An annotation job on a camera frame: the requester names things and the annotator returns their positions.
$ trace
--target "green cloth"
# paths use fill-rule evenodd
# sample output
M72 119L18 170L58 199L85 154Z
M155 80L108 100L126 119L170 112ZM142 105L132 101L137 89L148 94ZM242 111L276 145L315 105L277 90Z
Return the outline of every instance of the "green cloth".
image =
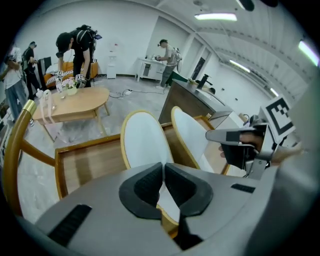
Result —
M172 84L172 79L176 79L176 80L179 80L179 81L182 81L182 82L187 82L188 79L185 79L183 76L179 75L178 73L176 72L172 72L170 77L168 78L168 80L166 81L166 83L171 86Z

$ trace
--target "faucet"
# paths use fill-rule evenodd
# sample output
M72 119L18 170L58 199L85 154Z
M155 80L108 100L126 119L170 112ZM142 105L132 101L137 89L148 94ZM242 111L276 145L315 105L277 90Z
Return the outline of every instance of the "faucet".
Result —
M205 82L207 82L208 84L210 84L212 86L212 83L208 82L207 79L210 78L211 76L204 74L203 78L201 79L201 81L199 82L197 88L198 89L202 89L202 87L204 87Z

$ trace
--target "wooden coffee table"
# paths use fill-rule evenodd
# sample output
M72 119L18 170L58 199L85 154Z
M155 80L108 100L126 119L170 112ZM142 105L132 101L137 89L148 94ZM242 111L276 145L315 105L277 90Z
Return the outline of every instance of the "wooden coffee table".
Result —
M102 134L107 136L98 109L104 105L106 113L108 116L110 115L106 104L108 98L109 90L101 87L81 88L77 90L75 95L67 95L64 99L61 99L61 95L56 92L52 94L52 99L54 100L56 107L52 111L51 117L55 123L95 118ZM44 113L44 118L51 124L46 108L44 109ZM37 107L32 118L42 125L45 132L49 135L51 140L54 141L42 119L40 107Z

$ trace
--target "kitchen counter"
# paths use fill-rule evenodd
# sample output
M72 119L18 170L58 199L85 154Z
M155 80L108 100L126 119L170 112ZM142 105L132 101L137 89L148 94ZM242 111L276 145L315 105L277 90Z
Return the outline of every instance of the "kitchen counter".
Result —
M138 60L143 61L143 62L155 63L155 64L159 64L159 65L165 66L165 64L163 64L162 61L157 61L157 60L155 60L155 59L138 58Z
M171 109L174 106L192 117L210 114L212 118L219 118L227 117L232 112L218 97L213 94L205 96L206 93L198 91L195 85L173 79L159 117L160 124L171 122Z

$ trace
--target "man in black shirt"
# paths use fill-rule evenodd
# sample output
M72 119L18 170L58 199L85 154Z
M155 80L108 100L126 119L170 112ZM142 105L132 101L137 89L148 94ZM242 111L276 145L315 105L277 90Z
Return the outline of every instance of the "man in black shirt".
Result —
M89 31L78 27L71 32L61 33L57 40L56 46L58 47L58 53L56 56L58 60L58 69L62 70L64 53L70 49L74 49L73 58L73 77L81 73L81 67L83 64L83 76L85 76L85 87L91 87L90 83L90 64L93 61L94 43L95 39L90 35Z
M35 53L34 48L36 48L37 45L34 41L32 41L29 44L28 49L24 51L24 59L27 61L27 69L24 70L26 74L26 87L29 91L29 99L34 100L35 95L32 92L31 84L33 84L35 90L40 89L39 82L37 80L36 74L35 74L35 67L33 67L34 64L37 64L38 61L35 60Z

